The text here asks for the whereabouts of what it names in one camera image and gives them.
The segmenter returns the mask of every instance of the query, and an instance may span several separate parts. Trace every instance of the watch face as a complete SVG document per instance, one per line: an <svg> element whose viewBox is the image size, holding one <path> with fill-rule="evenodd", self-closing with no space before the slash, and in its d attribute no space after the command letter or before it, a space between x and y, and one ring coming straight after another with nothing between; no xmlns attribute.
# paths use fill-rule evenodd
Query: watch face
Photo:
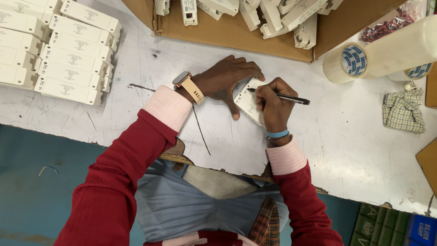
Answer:
<svg viewBox="0 0 437 246"><path fill-rule="evenodd" d="M181 80L183 80L190 72L182 72L179 76L177 76L174 80L173 80L173 84L178 84Z"/></svg>

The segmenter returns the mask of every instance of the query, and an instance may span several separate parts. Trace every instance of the plaid cloth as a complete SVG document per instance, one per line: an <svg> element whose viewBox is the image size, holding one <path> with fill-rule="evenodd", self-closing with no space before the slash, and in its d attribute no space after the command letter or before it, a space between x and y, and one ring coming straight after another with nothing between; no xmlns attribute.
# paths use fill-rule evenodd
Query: plaid cloth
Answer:
<svg viewBox="0 0 437 246"><path fill-rule="evenodd" d="M279 213L271 197L264 200L249 239L259 246L279 246Z"/></svg>
<svg viewBox="0 0 437 246"><path fill-rule="evenodd" d="M422 105L422 88L385 95L382 119L385 127L402 131L424 133L425 122L419 106Z"/></svg>

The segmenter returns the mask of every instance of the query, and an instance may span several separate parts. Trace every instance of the pen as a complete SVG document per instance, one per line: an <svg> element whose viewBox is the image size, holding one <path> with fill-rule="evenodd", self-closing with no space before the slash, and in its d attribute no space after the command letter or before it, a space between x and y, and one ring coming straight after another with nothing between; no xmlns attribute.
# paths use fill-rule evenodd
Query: pen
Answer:
<svg viewBox="0 0 437 246"><path fill-rule="evenodd" d="M250 92L255 92L255 88L249 88L248 89ZM295 102L295 103L300 103L303 105L309 105L309 100L304 99L304 98L300 98L300 97L293 97L293 96L288 96L288 95L284 95L284 94L279 94L279 93L275 93L280 100L283 101L290 101L290 102Z"/></svg>

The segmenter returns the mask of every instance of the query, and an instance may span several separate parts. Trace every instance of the red sweater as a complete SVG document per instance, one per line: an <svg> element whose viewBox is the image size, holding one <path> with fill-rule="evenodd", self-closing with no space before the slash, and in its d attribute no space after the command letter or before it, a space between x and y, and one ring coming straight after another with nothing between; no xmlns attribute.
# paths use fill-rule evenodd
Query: red sweater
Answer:
<svg viewBox="0 0 437 246"><path fill-rule="evenodd" d="M55 245L129 245L136 214L137 181L178 132L141 109L138 119L89 166L73 192L71 215ZM325 204L311 184L310 168L274 176L290 211L293 245L343 245L331 230Z"/></svg>

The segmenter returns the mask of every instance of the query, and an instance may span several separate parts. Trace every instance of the white table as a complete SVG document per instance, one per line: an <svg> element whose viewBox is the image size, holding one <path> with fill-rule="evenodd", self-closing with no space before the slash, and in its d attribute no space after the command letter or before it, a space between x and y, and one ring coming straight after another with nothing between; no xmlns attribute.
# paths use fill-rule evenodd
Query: white table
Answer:
<svg viewBox="0 0 437 246"><path fill-rule="evenodd" d="M154 38L120 0L79 2L118 18L124 28L113 59L111 92L104 96L102 106L96 107L1 87L1 124L109 146L136 120L137 112L159 85L170 86L185 70L200 73L229 54L244 56L261 67L267 81L281 77L299 96L311 100L309 106L295 106L288 128L309 160L315 186L341 198L375 205L388 202L394 209L418 214L437 213L437 202L430 205L433 192L415 158L437 136L437 110L421 106L427 123L425 134L382 125L384 94L402 91L402 82L382 77L332 84L323 74L323 59L307 64ZM425 80L416 85L425 87ZM265 130L243 114L240 120L232 120L223 102L208 98L196 108L211 155L191 113L179 135L186 145L185 156L197 166L234 174L264 171Z"/></svg>

